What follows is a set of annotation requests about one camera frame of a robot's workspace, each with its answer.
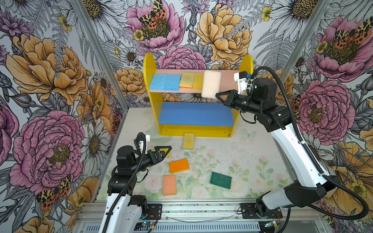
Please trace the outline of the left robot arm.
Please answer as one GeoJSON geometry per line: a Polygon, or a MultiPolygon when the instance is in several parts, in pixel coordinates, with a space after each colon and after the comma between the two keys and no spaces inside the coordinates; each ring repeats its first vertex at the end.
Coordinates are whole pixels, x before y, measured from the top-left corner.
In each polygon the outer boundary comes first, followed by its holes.
{"type": "Polygon", "coordinates": [[[147,152],[123,146],[117,151],[117,166],[108,182],[108,197],[100,233],[132,233],[150,221],[148,232],[155,229],[161,219],[162,204],[148,204],[144,195],[134,195],[138,183],[137,173],[162,162],[171,152],[171,146],[156,146],[147,152]]]}

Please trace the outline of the blue cellulose sponge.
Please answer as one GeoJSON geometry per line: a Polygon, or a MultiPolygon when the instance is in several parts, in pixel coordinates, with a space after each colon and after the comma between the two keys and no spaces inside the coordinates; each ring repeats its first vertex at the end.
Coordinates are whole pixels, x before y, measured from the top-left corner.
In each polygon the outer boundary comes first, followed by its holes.
{"type": "Polygon", "coordinates": [[[180,80],[180,74],[166,74],[163,89],[168,91],[178,91],[180,80]]]}
{"type": "Polygon", "coordinates": [[[154,74],[150,84],[150,90],[165,90],[166,77],[166,74],[154,74]]]}

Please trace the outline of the bright yellow sponge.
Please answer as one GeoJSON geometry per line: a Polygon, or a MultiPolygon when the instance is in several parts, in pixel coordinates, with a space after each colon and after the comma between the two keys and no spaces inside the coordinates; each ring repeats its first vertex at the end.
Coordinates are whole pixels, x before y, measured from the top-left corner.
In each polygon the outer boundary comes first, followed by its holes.
{"type": "Polygon", "coordinates": [[[171,157],[171,152],[163,152],[163,151],[160,151],[160,154],[162,157],[166,157],[166,158],[169,158],[171,157]]]}

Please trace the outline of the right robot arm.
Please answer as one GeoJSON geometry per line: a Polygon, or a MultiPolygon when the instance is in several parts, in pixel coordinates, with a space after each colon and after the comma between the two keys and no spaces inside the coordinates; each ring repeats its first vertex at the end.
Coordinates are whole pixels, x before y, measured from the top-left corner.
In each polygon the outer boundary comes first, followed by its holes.
{"type": "Polygon", "coordinates": [[[277,191],[270,191],[256,199],[251,208],[257,216],[265,218],[280,207],[305,207],[323,198],[334,188],[323,176],[325,169],[317,170],[319,162],[311,159],[304,139],[296,135],[290,111],[276,103],[277,84],[268,78],[254,80],[252,90],[240,95],[237,90],[216,94],[225,106],[254,114],[254,120],[262,124],[273,137],[281,157],[293,179],[293,183],[277,191]]]}

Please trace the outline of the pale pink sponge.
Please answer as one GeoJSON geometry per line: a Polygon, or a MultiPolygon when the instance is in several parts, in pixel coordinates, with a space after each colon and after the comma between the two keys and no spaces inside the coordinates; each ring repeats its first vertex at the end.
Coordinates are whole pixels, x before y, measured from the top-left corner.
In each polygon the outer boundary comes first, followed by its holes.
{"type": "Polygon", "coordinates": [[[219,93],[220,80],[221,80],[220,72],[205,70],[202,93],[201,93],[202,98],[215,99],[216,94],[219,93]]]}

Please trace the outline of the peach pink sponge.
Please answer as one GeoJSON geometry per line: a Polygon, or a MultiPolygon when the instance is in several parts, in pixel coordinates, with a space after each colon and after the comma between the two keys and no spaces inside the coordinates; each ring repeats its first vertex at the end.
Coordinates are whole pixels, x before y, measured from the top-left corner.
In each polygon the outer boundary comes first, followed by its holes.
{"type": "Polygon", "coordinates": [[[163,195],[172,196],[176,195],[176,176],[166,175],[163,176],[163,195]]]}

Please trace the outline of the dark green scouring pad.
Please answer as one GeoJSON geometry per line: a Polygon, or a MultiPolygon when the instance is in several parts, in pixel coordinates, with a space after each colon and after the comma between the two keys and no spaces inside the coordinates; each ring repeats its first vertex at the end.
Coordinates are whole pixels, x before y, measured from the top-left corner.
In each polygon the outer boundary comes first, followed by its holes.
{"type": "Polygon", "coordinates": [[[210,178],[210,184],[230,189],[232,183],[232,177],[223,175],[220,173],[212,172],[211,178],[210,178]]]}

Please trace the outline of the dull yellow sponge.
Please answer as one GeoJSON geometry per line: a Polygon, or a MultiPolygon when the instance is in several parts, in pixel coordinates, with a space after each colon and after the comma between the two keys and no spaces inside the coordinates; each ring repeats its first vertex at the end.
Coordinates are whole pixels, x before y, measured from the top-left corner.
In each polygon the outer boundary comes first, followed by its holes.
{"type": "Polygon", "coordinates": [[[192,88],[194,82],[195,73],[192,72],[184,72],[181,75],[179,87],[182,88],[192,88]]]}

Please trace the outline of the yellow sponge with green back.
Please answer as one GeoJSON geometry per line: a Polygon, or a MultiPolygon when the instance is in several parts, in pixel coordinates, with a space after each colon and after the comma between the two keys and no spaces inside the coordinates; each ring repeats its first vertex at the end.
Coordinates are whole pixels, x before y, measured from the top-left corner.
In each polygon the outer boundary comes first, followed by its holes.
{"type": "Polygon", "coordinates": [[[183,149],[192,150],[194,149],[194,133],[185,133],[183,140],[183,149]]]}

